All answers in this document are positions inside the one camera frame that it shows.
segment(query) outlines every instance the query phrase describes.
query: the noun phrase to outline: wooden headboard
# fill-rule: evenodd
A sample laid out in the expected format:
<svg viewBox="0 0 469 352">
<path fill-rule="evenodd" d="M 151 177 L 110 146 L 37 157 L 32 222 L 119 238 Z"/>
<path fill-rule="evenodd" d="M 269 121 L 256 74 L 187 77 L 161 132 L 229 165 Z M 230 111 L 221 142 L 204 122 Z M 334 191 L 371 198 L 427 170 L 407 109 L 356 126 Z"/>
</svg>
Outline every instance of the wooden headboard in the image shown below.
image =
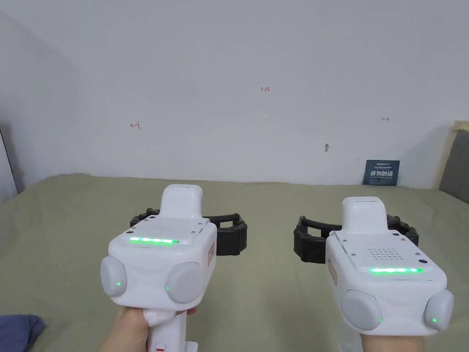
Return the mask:
<svg viewBox="0 0 469 352">
<path fill-rule="evenodd" d="M 456 121 L 446 140 L 435 188 L 469 204 L 469 121 Z"/>
</svg>

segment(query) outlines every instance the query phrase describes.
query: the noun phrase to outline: red sticker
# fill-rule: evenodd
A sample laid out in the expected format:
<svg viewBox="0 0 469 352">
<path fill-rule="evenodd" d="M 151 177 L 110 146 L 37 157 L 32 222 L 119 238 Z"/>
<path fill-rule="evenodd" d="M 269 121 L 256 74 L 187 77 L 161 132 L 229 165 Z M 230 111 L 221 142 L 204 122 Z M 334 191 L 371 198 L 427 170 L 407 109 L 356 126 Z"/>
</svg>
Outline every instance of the red sticker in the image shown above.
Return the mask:
<svg viewBox="0 0 469 352">
<path fill-rule="evenodd" d="M 207 264 L 207 266 L 210 265 L 210 262 L 212 261 L 214 256 L 215 256 L 215 244 L 212 244 L 212 247 L 208 251 L 208 264 Z"/>
<path fill-rule="evenodd" d="M 328 266 L 329 266 L 329 272 L 330 272 L 331 275 L 332 275 L 332 279 L 334 280 L 335 285 L 337 286 L 337 273 L 335 272 L 334 265 L 332 265 L 330 259 L 329 259 L 329 264 L 328 264 Z"/>
</svg>

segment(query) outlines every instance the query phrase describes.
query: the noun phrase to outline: green indicator light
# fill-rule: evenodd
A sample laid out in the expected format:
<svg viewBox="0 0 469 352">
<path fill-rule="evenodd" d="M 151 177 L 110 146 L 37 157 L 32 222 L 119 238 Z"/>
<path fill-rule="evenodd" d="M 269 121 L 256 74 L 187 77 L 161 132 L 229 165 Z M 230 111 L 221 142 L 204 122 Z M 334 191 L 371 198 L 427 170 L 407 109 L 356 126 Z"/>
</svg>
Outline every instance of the green indicator light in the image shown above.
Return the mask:
<svg viewBox="0 0 469 352">
<path fill-rule="evenodd" d="M 390 273 L 390 274 L 402 274 L 402 273 L 421 273 L 423 269 L 417 268 L 371 268 L 372 273 Z"/>
<path fill-rule="evenodd" d="M 133 243 L 144 242 L 152 244 L 174 244 L 179 243 L 178 240 L 164 239 L 164 238 L 148 238 L 148 237 L 131 237 L 130 241 Z"/>
</svg>

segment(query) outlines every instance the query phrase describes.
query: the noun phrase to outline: controller handle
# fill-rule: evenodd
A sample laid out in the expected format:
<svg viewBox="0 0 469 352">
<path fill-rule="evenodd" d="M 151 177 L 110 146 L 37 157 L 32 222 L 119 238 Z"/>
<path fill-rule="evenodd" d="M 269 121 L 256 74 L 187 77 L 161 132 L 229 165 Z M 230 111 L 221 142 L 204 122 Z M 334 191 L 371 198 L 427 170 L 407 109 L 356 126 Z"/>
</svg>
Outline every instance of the controller handle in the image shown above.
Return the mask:
<svg viewBox="0 0 469 352">
<path fill-rule="evenodd" d="M 197 352 L 195 342 L 186 342 L 187 312 L 150 327 L 148 352 Z"/>
</svg>

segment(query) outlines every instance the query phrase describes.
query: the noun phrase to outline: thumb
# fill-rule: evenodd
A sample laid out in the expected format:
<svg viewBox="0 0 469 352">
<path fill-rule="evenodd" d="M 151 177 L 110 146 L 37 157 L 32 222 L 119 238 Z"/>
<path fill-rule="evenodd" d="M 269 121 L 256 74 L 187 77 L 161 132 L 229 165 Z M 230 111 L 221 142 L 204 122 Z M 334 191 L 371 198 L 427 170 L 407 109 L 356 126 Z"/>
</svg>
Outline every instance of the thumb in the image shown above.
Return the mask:
<svg viewBox="0 0 469 352">
<path fill-rule="evenodd" d="M 148 338 L 148 325 L 142 309 L 129 308 L 114 325 L 100 352 L 142 352 Z"/>
</svg>

